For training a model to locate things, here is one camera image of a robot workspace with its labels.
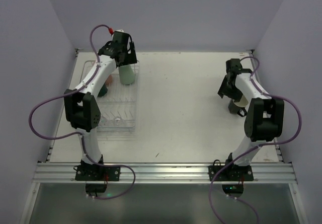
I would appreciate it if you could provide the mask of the light green plastic cup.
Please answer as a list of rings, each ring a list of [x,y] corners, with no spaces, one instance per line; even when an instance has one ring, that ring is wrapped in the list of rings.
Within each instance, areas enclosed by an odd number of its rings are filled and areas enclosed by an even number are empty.
[[[131,85],[135,82],[135,73],[131,65],[119,67],[120,83],[123,85]]]

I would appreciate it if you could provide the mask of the black mug with handle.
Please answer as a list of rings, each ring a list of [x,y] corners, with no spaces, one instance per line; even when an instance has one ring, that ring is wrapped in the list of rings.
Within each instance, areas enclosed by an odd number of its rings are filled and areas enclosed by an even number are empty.
[[[246,106],[247,105],[248,105],[248,100],[244,96],[242,96],[242,98],[238,102],[231,99],[228,104],[228,111],[230,114],[238,115],[240,117],[246,117],[246,115],[247,115]]]

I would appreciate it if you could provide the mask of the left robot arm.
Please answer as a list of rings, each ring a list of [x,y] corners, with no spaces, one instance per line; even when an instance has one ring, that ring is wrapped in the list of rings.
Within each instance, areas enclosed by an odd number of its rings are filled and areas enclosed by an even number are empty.
[[[136,76],[132,65],[137,63],[134,42],[130,34],[122,30],[112,34],[108,41],[96,52],[97,61],[74,90],[64,93],[66,120],[80,134],[82,162],[89,165],[103,165],[103,156],[97,139],[97,126],[101,111],[97,98],[106,80],[115,71],[119,72],[120,82],[131,85]]]

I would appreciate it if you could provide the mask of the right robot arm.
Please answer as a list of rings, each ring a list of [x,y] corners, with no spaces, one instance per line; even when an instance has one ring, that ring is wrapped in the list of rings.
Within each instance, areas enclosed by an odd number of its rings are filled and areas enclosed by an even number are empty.
[[[226,75],[218,95],[230,99],[228,110],[243,117],[245,137],[231,153],[234,166],[246,167],[259,151],[262,143],[270,143],[282,134],[284,101],[270,96],[254,79],[254,71],[244,68],[241,59],[226,61]]]

